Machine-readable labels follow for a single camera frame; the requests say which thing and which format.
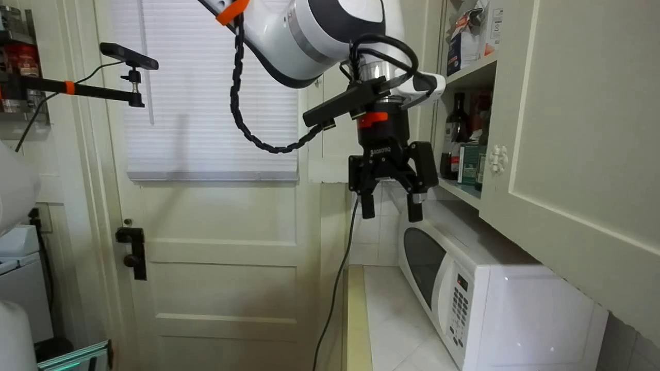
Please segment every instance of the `window blind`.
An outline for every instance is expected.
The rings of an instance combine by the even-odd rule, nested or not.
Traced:
[[[269,0],[272,12],[289,0]],[[229,112],[232,34],[187,0],[112,0],[114,39],[160,63],[142,88],[147,110],[124,110],[132,182],[295,182],[296,156],[257,150]],[[242,110],[269,145],[296,140],[296,92],[246,54]]]

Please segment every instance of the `white cabinet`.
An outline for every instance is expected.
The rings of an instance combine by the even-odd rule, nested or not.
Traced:
[[[480,216],[660,345],[660,3],[505,5]]]

